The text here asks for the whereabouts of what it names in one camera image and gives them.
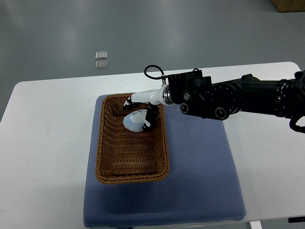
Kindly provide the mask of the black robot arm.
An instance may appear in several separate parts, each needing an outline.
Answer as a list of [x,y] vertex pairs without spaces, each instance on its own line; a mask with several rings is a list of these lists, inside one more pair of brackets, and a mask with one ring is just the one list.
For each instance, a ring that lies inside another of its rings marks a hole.
[[148,104],[143,130],[156,122],[157,106],[178,104],[185,115],[225,120],[239,111],[275,115],[290,120],[289,127],[300,133],[305,128],[297,122],[305,115],[305,73],[298,71],[293,79],[261,81],[252,74],[239,79],[212,83],[195,68],[191,72],[159,77],[160,89],[133,93],[123,110]]

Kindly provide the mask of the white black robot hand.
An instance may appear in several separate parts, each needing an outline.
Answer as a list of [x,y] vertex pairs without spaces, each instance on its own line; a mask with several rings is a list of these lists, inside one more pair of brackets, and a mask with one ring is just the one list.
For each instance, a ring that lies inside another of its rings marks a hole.
[[158,116],[158,106],[157,105],[168,105],[165,101],[165,92],[168,89],[167,85],[163,85],[160,89],[149,90],[145,92],[133,93],[130,97],[124,102],[123,111],[131,110],[138,108],[141,103],[152,105],[148,106],[145,121],[142,127],[143,131],[147,131],[153,128],[156,124]]

